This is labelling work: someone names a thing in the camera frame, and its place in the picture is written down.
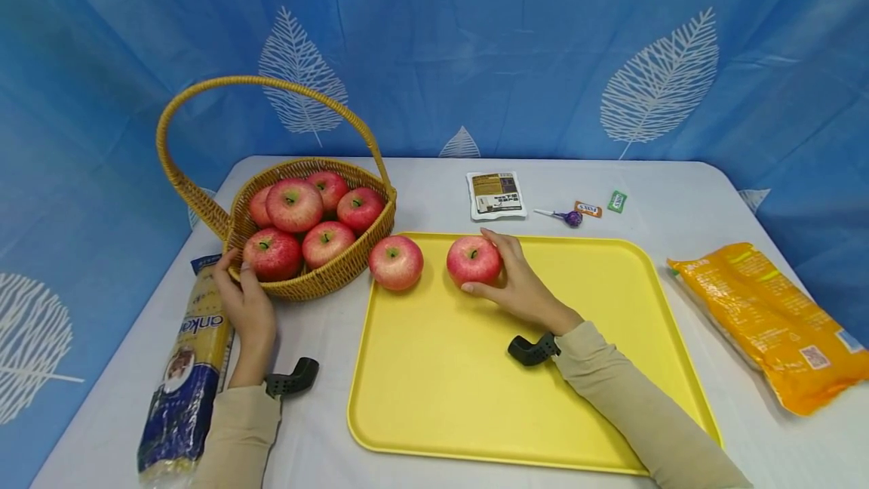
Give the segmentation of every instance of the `red apple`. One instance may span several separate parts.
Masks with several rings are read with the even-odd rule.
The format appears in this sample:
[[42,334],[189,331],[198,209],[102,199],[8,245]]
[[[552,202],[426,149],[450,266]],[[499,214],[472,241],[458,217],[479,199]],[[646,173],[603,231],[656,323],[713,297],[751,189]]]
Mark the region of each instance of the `red apple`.
[[390,291],[403,291],[422,274],[422,250],[405,236],[388,236],[368,254],[368,266],[377,283]]
[[272,186],[263,187],[250,200],[250,216],[253,222],[261,229],[271,226],[269,213],[266,210],[266,197],[269,196]]
[[272,224],[285,232],[309,231],[324,216],[320,191],[299,178],[281,180],[266,197],[266,210]]
[[262,281],[283,281],[302,269],[302,247],[289,232],[269,227],[247,240],[244,260]]
[[482,236],[463,236],[447,253],[447,271],[461,287],[469,281],[493,284],[501,273],[501,254]]
[[350,227],[337,221],[324,221],[305,235],[302,242],[302,255],[308,266],[320,268],[335,259],[354,242],[356,237]]
[[377,221],[384,205],[383,197],[377,191],[359,187],[345,194],[338,202],[338,221],[353,229],[356,236],[361,236]]
[[308,182],[320,190],[324,198],[324,212],[331,214],[338,208],[338,201],[350,190],[347,182],[330,170],[321,170],[308,176]]

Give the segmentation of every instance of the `basket handle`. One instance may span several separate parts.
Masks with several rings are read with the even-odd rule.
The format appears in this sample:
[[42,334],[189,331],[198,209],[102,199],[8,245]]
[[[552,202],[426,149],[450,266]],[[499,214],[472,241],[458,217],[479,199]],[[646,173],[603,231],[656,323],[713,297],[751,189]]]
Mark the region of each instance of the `basket handle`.
[[184,102],[195,95],[204,93],[208,89],[222,88],[224,85],[236,84],[268,85],[270,88],[284,89],[292,93],[303,94],[338,112],[338,114],[344,119],[347,119],[347,122],[350,125],[353,125],[356,132],[362,136],[362,140],[365,140],[365,145],[368,147],[368,151],[371,151],[372,156],[375,158],[375,163],[377,163],[377,170],[379,171],[379,175],[381,175],[381,179],[383,179],[385,191],[391,192],[393,190],[392,183],[389,182],[389,175],[385,172],[383,157],[381,156],[381,152],[379,152],[377,141],[371,134],[371,130],[368,129],[368,126],[359,119],[355,113],[351,112],[347,106],[344,106],[337,100],[330,99],[330,97],[308,89],[307,87],[304,87],[304,85],[284,81],[283,79],[265,78],[263,76],[224,76],[222,78],[206,79],[206,81],[190,85],[189,88],[178,93],[178,95],[176,95],[175,98],[166,105],[164,112],[160,115],[160,121],[158,121],[158,156],[160,157],[160,164],[164,168],[166,177],[172,184],[172,187],[175,187],[175,190],[178,191],[178,194],[181,195],[184,202],[193,209],[196,215],[198,215],[199,218],[204,221],[219,238],[222,239],[222,241],[226,241],[229,237],[229,215],[225,210],[223,210],[223,208],[220,208],[210,196],[207,196],[205,191],[202,191],[198,185],[190,181],[187,175],[181,172],[181,169],[177,167],[175,161],[172,161],[172,156],[168,153],[166,136],[168,132],[168,124],[170,124],[175,112],[178,111],[178,108],[180,108]]

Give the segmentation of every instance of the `leaf pattern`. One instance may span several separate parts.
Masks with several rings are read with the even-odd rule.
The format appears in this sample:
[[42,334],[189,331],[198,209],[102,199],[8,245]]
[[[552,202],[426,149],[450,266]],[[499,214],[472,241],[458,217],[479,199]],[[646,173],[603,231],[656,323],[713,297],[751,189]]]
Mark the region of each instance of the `leaf pattern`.
[[0,273],[0,425],[15,420],[48,380],[84,382],[55,374],[69,352],[66,306],[35,279]]
[[480,148],[471,137],[464,125],[459,132],[447,142],[438,157],[446,158],[480,158]]
[[[211,198],[215,198],[216,192],[208,189],[207,187],[200,187],[202,191],[205,191],[205,194],[210,196]],[[193,208],[187,207],[187,220],[190,222],[190,230],[193,230],[193,227],[196,226],[196,223],[199,223],[199,216],[193,211]]]
[[748,206],[752,214],[758,213],[758,208],[763,203],[771,189],[743,189],[739,191],[742,201]]
[[606,83],[600,123],[613,140],[655,140],[685,121],[709,91],[718,71],[715,14],[711,8],[633,56]]
[[[325,94],[339,103],[347,104],[347,89],[331,66],[320,55],[308,33],[286,8],[277,14],[275,27],[266,39],[259,55],[259,73],[269,78],[285,79]],[[314,134],[338,127],[342,117],[330,107],[321,105],[307,96],[282,89],[263,88],[281,123],[291,133]]]

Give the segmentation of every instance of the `lollipop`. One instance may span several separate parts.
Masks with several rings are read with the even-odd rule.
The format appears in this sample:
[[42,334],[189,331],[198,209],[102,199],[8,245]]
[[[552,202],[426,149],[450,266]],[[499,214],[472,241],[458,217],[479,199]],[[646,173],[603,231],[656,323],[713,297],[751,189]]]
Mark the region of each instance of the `lollipop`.
[[567,223],[567,225],[570,225],[573,228],[576,228],[579,226],[579,223],[582,223],[582,214],[579,212],[567,212],[566,214],[549,212],[548,210],[534,210],[534,212],[537,214],[551,215],[553,217],[561,218],[565,223]]

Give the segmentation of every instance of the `barcode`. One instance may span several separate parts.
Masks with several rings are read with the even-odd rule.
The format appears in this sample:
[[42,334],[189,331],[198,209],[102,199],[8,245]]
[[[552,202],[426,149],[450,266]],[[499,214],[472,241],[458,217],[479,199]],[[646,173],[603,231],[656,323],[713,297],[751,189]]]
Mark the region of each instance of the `barcode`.
[[854,338],[851,334],[848,334],[848,331],[842,329],[836,333],[836,336],[839,337],[839,340],[842,340],[842,343],[845,344],[845,347],[848,348],[848,351],[851,353],[857,353],[863,351],[863,345],[860,344],[856,338]]
[[824,353],[820,352],[817,346],[804,347],[800,350],[800,353],[803,354],[803,357],[806,358],[806,361],[813,370],[827,368],[830,365],[830,359],[824,357]]

